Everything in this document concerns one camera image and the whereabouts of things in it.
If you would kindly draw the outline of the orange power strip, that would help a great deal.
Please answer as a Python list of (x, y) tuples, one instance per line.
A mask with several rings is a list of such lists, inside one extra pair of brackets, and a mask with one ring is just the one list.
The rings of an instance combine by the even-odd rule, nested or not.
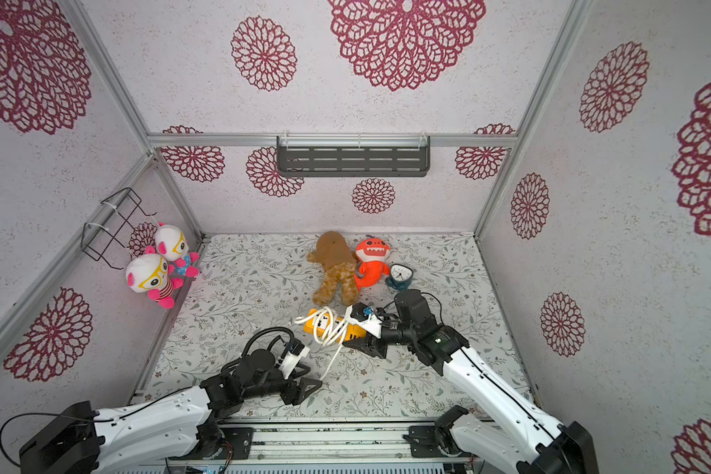
[(330, 307), (311, 309), (307, 316), (301, 316), (295, 323), (303, 327), (322, 346), (343, 344), (367, 335), (365, 330), (352, 325), (345, 317), (338, 316)]

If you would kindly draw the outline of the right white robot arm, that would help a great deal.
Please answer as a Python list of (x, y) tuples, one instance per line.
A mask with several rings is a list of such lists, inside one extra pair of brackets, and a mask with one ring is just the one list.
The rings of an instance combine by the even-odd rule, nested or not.
[(588, 430), (577, 422), (564, 425), (513, 389), (464, 336), (434, 314), (429, 297), (405, 290), (385, 307), (358, 302), (344, 316), (346, 323), (367, 332), (346, 347), (379, 359), (391, 346), (406, 348), (495, 422), (490, 427), (469, 410), (453, 406), (436, 419), (432, 436), (409, 436), (413, 446), (448, 457), (471, 454), (503, 473), (598, 472)]

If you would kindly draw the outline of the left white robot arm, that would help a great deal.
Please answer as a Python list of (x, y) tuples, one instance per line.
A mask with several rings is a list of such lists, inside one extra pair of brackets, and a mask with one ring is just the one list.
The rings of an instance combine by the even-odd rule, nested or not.
[(152, 460), (209, 457), (226, 442), (220, 422), (246, 400), (276, 395), (298, 406), (321, 388), (302, 363), (307, 354), (292, 330), (261, 330), (197, 385), (132, 406), (96, 410), (82, 401), (49, 414), (8, 460), (23, 473), (115, 473)]

